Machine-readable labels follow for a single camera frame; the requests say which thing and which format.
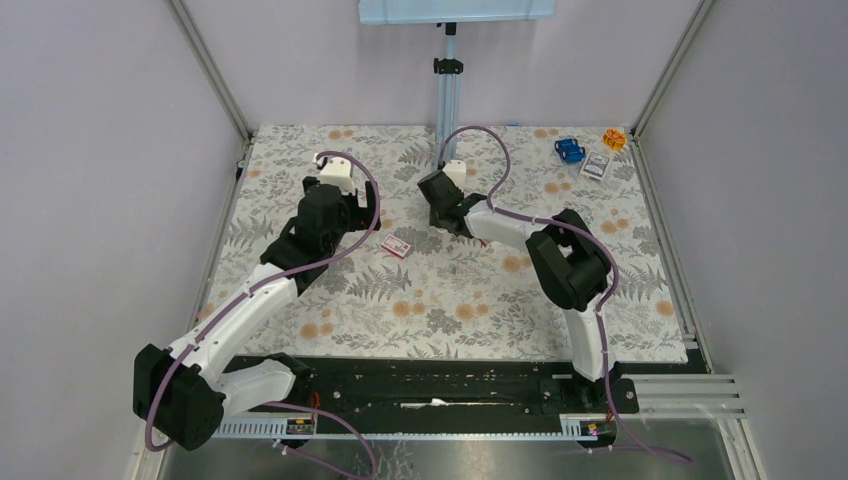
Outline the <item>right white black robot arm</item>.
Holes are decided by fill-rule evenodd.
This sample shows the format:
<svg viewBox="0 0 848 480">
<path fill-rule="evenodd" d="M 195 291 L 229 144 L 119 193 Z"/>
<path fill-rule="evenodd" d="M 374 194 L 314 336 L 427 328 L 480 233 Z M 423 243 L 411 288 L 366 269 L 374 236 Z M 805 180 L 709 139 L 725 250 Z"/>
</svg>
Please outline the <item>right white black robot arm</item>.
<svg viewBox="0 0 848 480">
<path fill-rule="evenodd" d="M 527 254 L 546 297 L 564 310 L 572 345 L 572 365 L 583 378 L 573 386 L 575 402 L 597 412 L 613 398 L 605 377 L 612 366 L 604 358 L 598 322 L 589 311 L 608 288 L 611 261 L 577 212 L 565 209 L 552 218 L 532 218 L 492 210 L 482 194 L 465 194 L 449 175 L 432 172 L 418 182 L 430 206 L 431 224 L 456 236 L 500 243 Z"/>
</svg>

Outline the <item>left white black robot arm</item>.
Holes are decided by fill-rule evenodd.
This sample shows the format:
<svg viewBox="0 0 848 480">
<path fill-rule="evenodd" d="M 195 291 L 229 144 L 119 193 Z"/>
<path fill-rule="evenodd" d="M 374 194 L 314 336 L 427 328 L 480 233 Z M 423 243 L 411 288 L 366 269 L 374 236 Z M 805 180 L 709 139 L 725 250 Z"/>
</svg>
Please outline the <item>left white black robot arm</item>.
<svg viewBox="0 0 848 480">
<path fill-rule="evenodd" d="M 380 191 L 365 183 L 366 203 L 356 190 L 307 177 L 297 213 L 261 254 L 240 289 L 198 326 L 167 347 L 143 347 L 133 364 L 133 412 L 145 422 L 152 452 L 171 444 L 194 450 L 228 416 L 276 401 L 296 411 L 309 401 L 310 385 L 280 360 L 263 360 L 228 372 L 230 361 L 274 313 L 298 299 L 330 264 L 353 252 L 339 245 L 380 227 Z"/>
</svg>

